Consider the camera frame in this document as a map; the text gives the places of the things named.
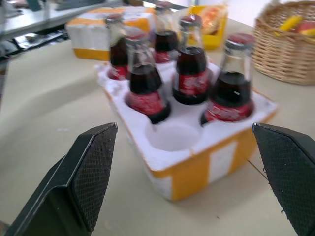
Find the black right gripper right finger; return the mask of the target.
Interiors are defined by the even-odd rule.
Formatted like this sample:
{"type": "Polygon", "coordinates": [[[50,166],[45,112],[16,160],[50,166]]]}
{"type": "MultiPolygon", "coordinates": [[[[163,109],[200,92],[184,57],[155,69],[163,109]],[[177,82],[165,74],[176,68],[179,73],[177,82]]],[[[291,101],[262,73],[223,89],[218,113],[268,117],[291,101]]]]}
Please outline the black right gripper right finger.
{"type": "Polygon", "coordinates": [[[303,133],[254,123],[264,171],[279,204],[299,236],[315,234],[315,142],[303,133]]]}

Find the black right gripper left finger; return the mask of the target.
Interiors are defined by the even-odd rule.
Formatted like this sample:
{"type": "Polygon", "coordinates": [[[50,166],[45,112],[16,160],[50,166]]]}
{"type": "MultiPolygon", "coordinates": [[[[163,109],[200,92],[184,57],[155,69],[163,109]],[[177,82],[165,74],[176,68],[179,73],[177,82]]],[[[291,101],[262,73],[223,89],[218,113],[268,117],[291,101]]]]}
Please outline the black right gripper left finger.
{"type": "Polygon", "coordinates": [[[113,122],[80,134],[47,172],[5,235],[91,235],[108,186],[117,132],[113,122]]]}

